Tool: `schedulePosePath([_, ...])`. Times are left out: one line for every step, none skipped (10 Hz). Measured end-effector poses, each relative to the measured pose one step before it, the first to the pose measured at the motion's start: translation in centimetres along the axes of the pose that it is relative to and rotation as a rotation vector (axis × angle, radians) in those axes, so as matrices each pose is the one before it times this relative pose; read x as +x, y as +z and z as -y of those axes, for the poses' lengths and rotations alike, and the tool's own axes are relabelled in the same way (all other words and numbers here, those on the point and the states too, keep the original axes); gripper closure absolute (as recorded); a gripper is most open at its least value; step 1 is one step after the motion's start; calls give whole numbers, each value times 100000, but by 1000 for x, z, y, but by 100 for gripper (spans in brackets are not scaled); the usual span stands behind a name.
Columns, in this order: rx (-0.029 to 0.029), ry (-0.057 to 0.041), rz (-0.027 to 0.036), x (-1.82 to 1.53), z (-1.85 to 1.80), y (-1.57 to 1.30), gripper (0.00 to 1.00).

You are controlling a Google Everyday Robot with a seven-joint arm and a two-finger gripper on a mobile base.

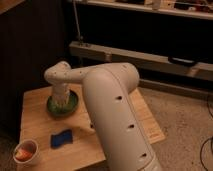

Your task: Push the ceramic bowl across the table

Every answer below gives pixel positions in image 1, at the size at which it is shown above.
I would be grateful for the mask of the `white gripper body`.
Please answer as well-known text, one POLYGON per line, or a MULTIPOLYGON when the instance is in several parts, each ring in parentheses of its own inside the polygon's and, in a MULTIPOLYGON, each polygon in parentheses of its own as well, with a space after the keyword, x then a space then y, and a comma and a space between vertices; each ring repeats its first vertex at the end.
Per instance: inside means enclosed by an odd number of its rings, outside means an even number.
POLYGON ((52 86, 52 100, 58 108, 64 108, 69 102, 70 90, 66 83, 52 86))

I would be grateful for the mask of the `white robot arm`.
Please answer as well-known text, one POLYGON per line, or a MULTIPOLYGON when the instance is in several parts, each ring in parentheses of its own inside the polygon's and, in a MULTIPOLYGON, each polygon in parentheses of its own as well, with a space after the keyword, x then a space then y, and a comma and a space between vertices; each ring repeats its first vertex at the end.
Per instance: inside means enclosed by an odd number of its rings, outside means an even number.
POLYGON ((73 69, 61 61, 44 77, 52 85, 53 101, 68 103, 70 83, 82 86, 84 103, 110 171, 162 171, 129 98, 139 83, 130 63, 107 63, 73 69))

